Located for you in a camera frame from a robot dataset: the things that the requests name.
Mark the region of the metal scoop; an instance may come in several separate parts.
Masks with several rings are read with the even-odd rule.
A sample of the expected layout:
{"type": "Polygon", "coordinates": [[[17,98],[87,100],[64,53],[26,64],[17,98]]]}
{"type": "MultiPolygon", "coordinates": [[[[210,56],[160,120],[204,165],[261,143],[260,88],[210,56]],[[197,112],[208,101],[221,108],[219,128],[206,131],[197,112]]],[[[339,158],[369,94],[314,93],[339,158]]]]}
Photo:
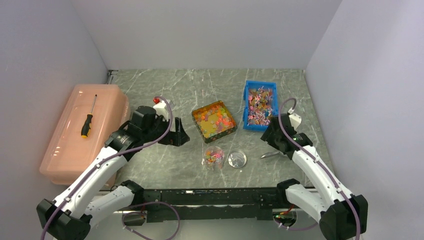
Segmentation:
{"type": "Polygon", "coordinates": [[[282,153],[280,151],[273,151],[273,152],[267,152],[264,153],[260,159],[266,159],[266,158],[270,158],[270,157],[274,157],[274,156],[278,156],[281,155],[282,153]]]}

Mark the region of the clear plastic cup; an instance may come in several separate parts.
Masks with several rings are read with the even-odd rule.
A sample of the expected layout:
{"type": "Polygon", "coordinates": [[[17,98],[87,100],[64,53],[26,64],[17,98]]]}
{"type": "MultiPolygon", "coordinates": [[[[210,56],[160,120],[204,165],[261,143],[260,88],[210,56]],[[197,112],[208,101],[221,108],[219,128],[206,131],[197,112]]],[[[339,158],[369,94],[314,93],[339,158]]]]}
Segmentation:
{"type": "Polygon", "coordinates": [[[225,162],[225,152],[217,146],[208,147],[202,159],[202,165],[210,170],[222,169],[225,162]]]}

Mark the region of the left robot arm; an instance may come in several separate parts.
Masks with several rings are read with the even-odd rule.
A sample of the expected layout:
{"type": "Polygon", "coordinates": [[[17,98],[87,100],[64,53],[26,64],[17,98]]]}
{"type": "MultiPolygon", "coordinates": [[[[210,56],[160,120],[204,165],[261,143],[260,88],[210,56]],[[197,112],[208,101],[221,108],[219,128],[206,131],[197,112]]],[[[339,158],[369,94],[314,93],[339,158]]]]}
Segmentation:
{"type": "Polygon", "coordinates": [[[182,121],[167,106],[139,106],[132,118],[124,122],[106,140],[89,167],[54,200],[43,199],[36,211],[46,234],[58,240],[83,240],[91,228],[113,212],[128,207],[139,209],[154,199],[143,187],[125,180],[115,190],[94,199],[120,168],[140,150],[159,143],[180,147],[190,137],[182,121]]]}

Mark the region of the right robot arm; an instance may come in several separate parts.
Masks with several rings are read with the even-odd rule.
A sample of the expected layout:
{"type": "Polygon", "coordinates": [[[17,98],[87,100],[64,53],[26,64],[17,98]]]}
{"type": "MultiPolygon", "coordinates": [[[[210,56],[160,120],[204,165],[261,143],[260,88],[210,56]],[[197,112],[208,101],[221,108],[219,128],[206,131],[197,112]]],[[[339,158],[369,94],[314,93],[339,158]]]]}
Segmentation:
{"type": "Polygon", "coordinates": [[[276,203],[299,207],[309,214],[327,240],[360,239],[367,230],[368,201],[355,195],[330,171],[313,142],[293,127],[290,114],[270,118],[261,140],[293,161],[308,177],[315,192],[292,178],[277,184],[276,203]]]}

